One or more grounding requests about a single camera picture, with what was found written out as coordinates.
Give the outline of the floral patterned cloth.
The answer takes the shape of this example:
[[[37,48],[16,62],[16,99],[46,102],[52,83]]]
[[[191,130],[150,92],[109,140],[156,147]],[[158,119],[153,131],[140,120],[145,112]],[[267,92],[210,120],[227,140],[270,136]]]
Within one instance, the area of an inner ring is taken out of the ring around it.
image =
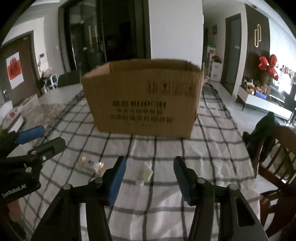
[[[10,110],[1,121],[1,132],[26,131],[36,126],[46,128],[55,117],[57,117],[66,107],[66,104],[38,104],[27,114],[24,114],[23,107],[15,107]]]

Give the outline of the brown wooden chair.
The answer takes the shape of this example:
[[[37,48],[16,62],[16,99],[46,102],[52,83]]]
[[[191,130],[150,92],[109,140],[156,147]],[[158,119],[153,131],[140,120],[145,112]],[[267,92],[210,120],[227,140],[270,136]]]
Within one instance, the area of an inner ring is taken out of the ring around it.
[[[271,140],[264,141],[257,173],[276,189],[260,194],[260,220],[273,219],[265,231],[268,237],[285,229],[295,220],[295,132],[278,126]]]

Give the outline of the white gold small packet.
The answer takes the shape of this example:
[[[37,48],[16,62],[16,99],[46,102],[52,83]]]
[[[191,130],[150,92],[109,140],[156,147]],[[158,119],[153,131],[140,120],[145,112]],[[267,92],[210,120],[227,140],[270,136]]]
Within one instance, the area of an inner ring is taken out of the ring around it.
[[[81,160],[78,161],[77,167],[84,167],[86,169],[94,171],[94,173],[101,173],[104,168],[104,163],[102,161],[92,161],[85,156],[81,157]]]

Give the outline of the red paper door poster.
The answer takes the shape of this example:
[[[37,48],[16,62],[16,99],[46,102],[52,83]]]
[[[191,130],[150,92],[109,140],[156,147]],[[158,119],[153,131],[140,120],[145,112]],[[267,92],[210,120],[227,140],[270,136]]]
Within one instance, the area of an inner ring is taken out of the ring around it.
[[[11,89],[15,89],[24,82],[19,52],[16,52],[15,54],[12,54],[12,56],[6,58],[6,70]]]

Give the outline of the dark upholstered chair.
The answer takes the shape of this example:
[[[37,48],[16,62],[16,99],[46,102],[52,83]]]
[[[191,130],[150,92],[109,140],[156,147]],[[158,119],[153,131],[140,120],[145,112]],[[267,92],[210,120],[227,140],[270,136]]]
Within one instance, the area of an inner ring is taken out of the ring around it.
[[[58,78],[58,88],[80,83],[80,70],[74,70],[64,73]]]

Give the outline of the dark jacket on chair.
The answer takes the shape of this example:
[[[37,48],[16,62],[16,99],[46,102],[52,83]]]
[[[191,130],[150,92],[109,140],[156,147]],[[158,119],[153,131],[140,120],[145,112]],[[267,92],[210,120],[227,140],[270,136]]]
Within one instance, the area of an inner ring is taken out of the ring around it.
[[[268,141],[269,143],[272,141],[273,133],[278,126],[279,123],[275,120],[274,113],[269,111],[268,114],[256,124],[252,133],[243,132],[242,140],[247,149],[255,174],[257,174],[257,167],[264,141]]]

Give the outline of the white black plaid tablecloth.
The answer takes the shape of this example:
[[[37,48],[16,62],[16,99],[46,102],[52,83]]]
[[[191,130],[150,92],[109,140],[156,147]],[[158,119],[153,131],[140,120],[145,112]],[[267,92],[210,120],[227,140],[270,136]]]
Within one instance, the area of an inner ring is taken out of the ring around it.
[[[252,191],[254,170],[229,111],[217,91],[203,88],[198,116],[190,138],[155,138],[102,133],[82,92],[66,104],[49,126],[45,139],[62,137],[63,153],[46,161],[41,171],[41,188],[20,200],[27,238],[31,238],[41,217],[66,183],[85,185],[95,173],[77,167],[82,156],[102,161],[111,168],[118,156],[127,158],[127,167],[116,203],[106,208],[114,240],[186,240],[194,208],[182,199],[173,170],[181,156],[186,165],[212,184],[236,185],[255,213],[258,195]],[[140,170],[149,167],[149,182],[138,180]]]

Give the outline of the pale green small packet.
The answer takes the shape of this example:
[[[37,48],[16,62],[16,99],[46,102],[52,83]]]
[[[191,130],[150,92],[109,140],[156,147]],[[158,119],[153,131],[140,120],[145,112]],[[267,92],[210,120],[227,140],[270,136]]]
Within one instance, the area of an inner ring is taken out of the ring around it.
[[[149,182],[151,180],[152,175],[153,170],[149,167],[145,167],[142,170],[140,170],[138,180],[141,182]]]

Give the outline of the white tv cabinet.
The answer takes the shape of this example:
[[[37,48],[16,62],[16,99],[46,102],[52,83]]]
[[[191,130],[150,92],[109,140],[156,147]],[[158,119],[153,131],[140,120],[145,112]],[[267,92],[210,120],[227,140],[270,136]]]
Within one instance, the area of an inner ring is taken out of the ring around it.
[[[244,90],[241,86],[238,89],[237,92],[237,100],[240,100],[243,102],[242,111],[246,106],[260,108],[265,111],[271,111],[274,113],[274,115],[278,116],[279,118],[283,118],[285,120],[289,120],[292,112],[288,109],[285,109],[279,105],[276,105],[275,103],[262,99],[260,97],[257,97],[255,95],[249,94],[246,90]]]

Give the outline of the brown cardboard box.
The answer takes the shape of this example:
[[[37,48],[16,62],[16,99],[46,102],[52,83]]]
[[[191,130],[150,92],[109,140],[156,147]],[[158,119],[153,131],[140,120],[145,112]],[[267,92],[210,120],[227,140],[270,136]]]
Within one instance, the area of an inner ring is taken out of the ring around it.
[[[98,66],[81,82],[100,132],[188,138],[203,77],[188,61],[135,59]]]

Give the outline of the red balloon dog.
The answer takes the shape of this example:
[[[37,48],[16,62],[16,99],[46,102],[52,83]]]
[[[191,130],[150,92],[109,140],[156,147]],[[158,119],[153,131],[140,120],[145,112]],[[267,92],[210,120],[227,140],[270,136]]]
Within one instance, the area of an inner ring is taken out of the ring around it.
[[[278,81],[279,76],[277,71],[274,69],[274,67],[276,66],[276,63],[277,63],[277,57],[274,54],[272,54],[269,60],[267,60],[267,58],[264,56],[260,56],[258,66],[259,66],[259,69],[262,71],[267,70],[270,76],[274,80]]]

